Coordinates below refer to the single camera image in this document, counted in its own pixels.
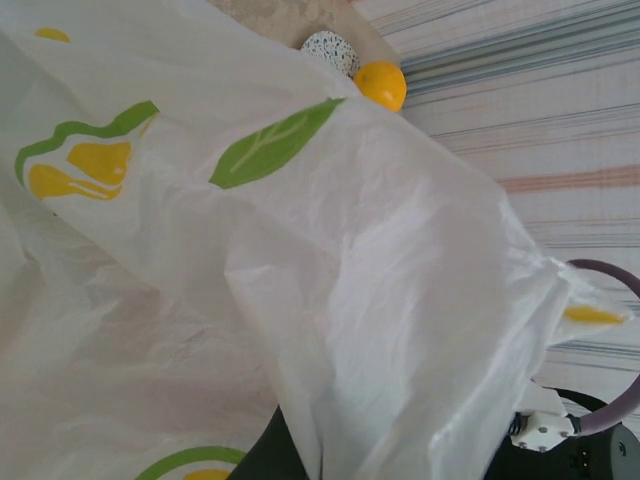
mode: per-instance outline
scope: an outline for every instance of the striped curtain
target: striped curtain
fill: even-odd
[[[501,183],[548,253],[640,276],[640,1],[354,5],[403,58],[405,117]],[[639,371],[640,320],[551,349],[539,380],[610,401]]]

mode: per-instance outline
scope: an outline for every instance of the beige surface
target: beige surface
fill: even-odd
[[[362,63],[398,56],[346,0],[208,0],[254,32],[293,48],[319,30],[343,36]]]

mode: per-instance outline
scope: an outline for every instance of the white plastic bag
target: white plastic bag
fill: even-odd
[[[574,289],[497,185],[203,1],[0,6],[0,478],[225,478],[276,402],[312,480],[482,476]]]

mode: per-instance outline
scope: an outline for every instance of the striped background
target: striped background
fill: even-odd
[[[354,6],[403,58],[406,118],[500,182],[550,254],[640,275],[640,1]],[[640,320],[551,349],[540,380],[610,401],[639,371]]]

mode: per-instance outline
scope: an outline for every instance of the yellow ball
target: yellow ball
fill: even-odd
[[[391,62],[368,63],[358,70],[353,81],[365,97],[393,112],[400,111],[407,96],[402,70]]]

